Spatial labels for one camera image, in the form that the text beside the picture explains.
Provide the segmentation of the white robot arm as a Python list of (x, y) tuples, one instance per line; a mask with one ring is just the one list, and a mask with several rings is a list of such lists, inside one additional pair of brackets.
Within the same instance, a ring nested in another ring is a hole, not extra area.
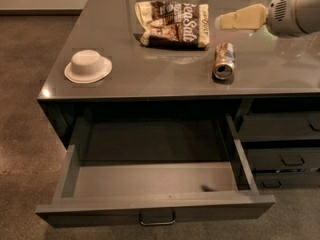
[(263, 25), (277, 37), (296, 37), (320, 31), (320, 0), (272, 0), (254, 4), (215, 19), (218, 30), (259, 30)]

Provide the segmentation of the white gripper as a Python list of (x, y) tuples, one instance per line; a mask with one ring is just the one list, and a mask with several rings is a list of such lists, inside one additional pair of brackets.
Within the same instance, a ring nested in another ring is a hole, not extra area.
[(259, 30), (267, 19), (268, 31), (278, 37), (303, 34), (297, 19), (298, 0), (272, 0), (268, 8), (254, 4), (215, 19), (217, 30)]

